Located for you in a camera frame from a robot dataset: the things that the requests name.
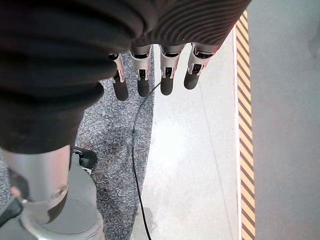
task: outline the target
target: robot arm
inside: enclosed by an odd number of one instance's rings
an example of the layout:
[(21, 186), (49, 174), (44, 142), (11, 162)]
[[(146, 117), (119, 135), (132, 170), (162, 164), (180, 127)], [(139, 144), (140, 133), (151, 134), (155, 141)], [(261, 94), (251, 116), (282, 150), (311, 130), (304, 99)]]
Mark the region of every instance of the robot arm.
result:
[(11, 0), (0, 2), (0, 147), (11, 192), (43, 225), (68, 193), (71, 151), (85, 109), (112, 78), (128, 98), (121, 53), (130, 50), (139, 95), (149, 91), (152, 44), (161, 46), (169, 95), (192, 43), (184, 86), (193, 89), (250, 0)]

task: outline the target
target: black fingertip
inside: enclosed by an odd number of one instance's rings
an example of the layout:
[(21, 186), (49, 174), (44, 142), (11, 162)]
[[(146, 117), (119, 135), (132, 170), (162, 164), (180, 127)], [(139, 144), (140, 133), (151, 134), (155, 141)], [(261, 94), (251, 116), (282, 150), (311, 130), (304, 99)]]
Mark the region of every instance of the black fingertip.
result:
[(126, 81), (120, 82), (119, 79), (115, 79), (115, 83), (113, 83), (113, 89), (118, 100), (125, 101), (128, 99), (129, 93)]
[(184, 87), (188, 90), (194, 89), (197, 86), (199, 76), (197, 74), (190, 75), (188, 72), (185, 74)]
[(148, 93), (150, 92), (149, 89), (149, 80), (145, 80), (141, 78), (141, 80), (138, 80), (138, 93), (141, 97), (146, 97)]

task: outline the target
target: robotic hand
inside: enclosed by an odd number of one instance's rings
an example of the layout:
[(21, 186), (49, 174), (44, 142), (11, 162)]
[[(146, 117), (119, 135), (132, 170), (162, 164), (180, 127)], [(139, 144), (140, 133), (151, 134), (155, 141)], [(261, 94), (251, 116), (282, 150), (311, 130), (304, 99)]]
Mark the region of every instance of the robotic hand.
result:
[(94, 184), (77, 170), (79, 159), (71, 164), (84, 110), (103, 94), (98, 81), (112, 78), (115, 96), (125, 101), (121, 53), (129, 50), (145, 97), (151, 47), (159, 44), (161, 92), (169, 95), (180, 53), (192, 43), (184, 86), (193, 89), (249, 2), (1, 1), (0, 147), (23, 209), (0, 217), (1, 239), (104, 239)]

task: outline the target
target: silver metal cylinder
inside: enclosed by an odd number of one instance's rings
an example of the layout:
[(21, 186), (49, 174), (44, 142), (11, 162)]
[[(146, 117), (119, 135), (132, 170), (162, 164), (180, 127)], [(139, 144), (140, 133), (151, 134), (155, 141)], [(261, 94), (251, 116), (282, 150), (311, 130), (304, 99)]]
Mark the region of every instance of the silver metal cylinder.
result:
[(70, 151), (69, 145), (39, 154), (3, 150), (11, 193), (40, 224), (52, 221), (63, 208), (68, 192)]

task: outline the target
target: yellow and black warning stripe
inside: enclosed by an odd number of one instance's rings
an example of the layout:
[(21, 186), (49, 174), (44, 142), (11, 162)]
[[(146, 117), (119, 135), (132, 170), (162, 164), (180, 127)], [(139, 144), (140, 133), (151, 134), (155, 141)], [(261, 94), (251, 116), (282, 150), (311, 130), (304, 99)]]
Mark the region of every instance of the yellow and black warning stripe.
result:
[(241, 238), (255, 240), (255, 174), (252, 134), (248, 13), (235, 25), (241, 181)]

